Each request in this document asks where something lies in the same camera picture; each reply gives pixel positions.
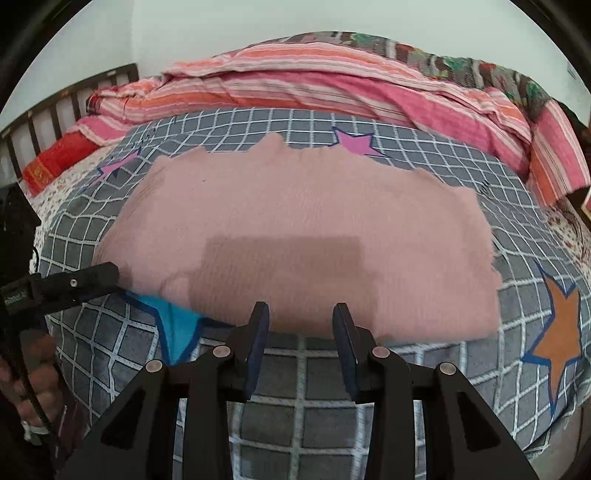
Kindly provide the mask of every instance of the gray plaid bedsheet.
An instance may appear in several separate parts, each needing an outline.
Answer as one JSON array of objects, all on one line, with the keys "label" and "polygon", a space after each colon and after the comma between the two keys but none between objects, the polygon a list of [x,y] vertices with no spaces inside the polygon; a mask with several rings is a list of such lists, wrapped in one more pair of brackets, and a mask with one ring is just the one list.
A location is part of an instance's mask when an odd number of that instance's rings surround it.
[{"label": "gray plaid bedsheet", "polygon": [[[90,265],[102,235],[155,158],[174,157],[198,145],[209,151],[246,150],[267,132],[279,132],[295,148],[335,143],[332,127],[373,133],[372,146],[398,168],[424,168],[446,183],[478,192],[496,246],[495,267],[502,328],[495,338],[454,344],[391,345],[407,361],[430,367],[454,362],[530,456],[551,442],[553,432],[587,397],[589,286],[523,184],[497,159],[479,150],[417,130],[341,114],[282,109],[219,109],[161,119],[134,128],[102,165],[142,147],[117,174],[91,185],[93,172],[60,208],[41,254],[42,274]],[[548,368],[521,362],[550,316],[544,268],[565,289],[581,292],[584,358],[567,367],[556,413],[551,417]],[[150,359],[160,357],[154,318],[107,296],[48,317],[64,376],[92,421]],[[192,354],[223,340],[208,331]],[[355,406],[343,386],[335,345],[329,340],[271,335],[258,387],[246,405],[229,406],[234,477],[257,480],[363,478],[372,406]],[[182,461],[184,403],[177,422],[176,471]],[[420,403],[415,403],[417,477],[425,475]]]}]

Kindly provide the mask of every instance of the pink star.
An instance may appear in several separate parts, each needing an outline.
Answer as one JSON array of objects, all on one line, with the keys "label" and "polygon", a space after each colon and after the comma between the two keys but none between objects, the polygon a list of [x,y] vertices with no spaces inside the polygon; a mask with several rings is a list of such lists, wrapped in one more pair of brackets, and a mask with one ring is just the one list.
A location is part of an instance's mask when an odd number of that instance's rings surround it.
[{"label": "pink star", "polygon": [[386,157],[386,155],[383,153],[372,148],[371,139],[374,136],[373,134],[350,135],[336,127],[333,127],[333,130],[336,135],[335,145],[343,145],[351,153],[356,153],[357,155],[372,155],[374,157],[382,158]]},{"label": "pink star", "polygon": [[95,183],[98,183],[101,180],[107,178],[115,170],[117,170],[118,168],[121,168],[126,163],[129,163],[133,159],[137,158],[137,156],[138,156],[138,151],[136,150],[136,151],[130,153],[129,155],[127,155],[127,157],[125,157],[123,160],[119,160],[119,161],[112,163],[110,165],[107,165],[105,167],[99,167],[99,171],[101,172],[102,175],[100,175],[100,177],[98,177],[94,182],[92,182],[90,184],[90,186],[92,187]]}]

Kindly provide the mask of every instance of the pink striped sheet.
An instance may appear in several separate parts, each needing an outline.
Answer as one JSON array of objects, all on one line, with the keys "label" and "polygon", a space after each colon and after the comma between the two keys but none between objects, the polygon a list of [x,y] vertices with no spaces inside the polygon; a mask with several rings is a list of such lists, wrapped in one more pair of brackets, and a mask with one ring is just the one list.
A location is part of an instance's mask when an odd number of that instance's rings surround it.
[{"label": "pink striped sheet", "polygon": [[105,147],[120,142],[134,126],[107,115],[89,115],[78,120],[66,133],[80,132],[99,147]]},{"label": "pink striped sheet", "polygon": [[566,117],[549,102],[535,125],[497,89],[463,88],[362,50],[261,44],[192,63],[162,79],[95,93],[96,110],[126,123],[219,106],[339,111],[466,142],[507,164],[541,205],[591,183]]}]

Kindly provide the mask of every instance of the folded pink cloth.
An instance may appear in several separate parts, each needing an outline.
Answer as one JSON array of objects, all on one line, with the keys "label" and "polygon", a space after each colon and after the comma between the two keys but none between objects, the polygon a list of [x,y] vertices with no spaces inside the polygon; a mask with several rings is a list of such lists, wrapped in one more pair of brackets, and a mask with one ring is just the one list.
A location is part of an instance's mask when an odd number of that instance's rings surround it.
[{"label": "folded pink cloth", "polygon": [[268,134],[247,152],[158,157],[96,248],[121,286],[245,323],[332,336],[349,305],[377,338],[481,338],[499,326],[491,230],[473,190]]}]

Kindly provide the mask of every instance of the red pillow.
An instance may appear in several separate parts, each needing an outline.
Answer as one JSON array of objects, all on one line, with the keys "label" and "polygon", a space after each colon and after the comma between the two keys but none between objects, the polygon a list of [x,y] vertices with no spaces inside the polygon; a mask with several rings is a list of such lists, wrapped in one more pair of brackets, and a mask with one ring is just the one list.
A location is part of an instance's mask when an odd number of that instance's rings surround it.
[{"label": "red pillow", "polygon": [[97,144],[80,132],[65,134],[26,166],[22,179],[29,185],[31,194],[38,195],[63,171],[84,160],[98,148]]}]

